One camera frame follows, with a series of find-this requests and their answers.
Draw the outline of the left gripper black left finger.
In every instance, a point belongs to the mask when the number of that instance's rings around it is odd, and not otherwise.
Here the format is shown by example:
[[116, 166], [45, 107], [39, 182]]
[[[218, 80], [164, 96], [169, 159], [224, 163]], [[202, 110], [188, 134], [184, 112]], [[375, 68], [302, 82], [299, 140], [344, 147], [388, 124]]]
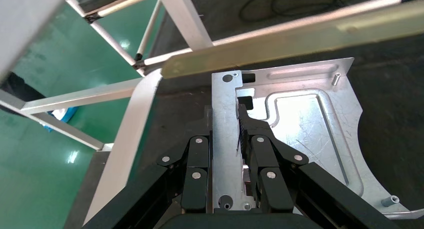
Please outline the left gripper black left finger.
[[205, 213], [211, 129], [195, 121], [183, 138], [146, 167], [103, 207], [85, 229], [152, 229], [180, 196], [181, 209]]

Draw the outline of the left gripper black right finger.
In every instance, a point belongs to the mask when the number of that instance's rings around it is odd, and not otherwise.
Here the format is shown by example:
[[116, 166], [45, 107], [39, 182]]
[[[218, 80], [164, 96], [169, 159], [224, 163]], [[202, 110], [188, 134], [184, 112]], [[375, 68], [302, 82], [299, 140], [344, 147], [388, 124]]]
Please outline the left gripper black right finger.
[[238, 105], [240, 146], [259, 227], [395, 229], [397, 225], [315, 162], [278, 140], [267, 122]]

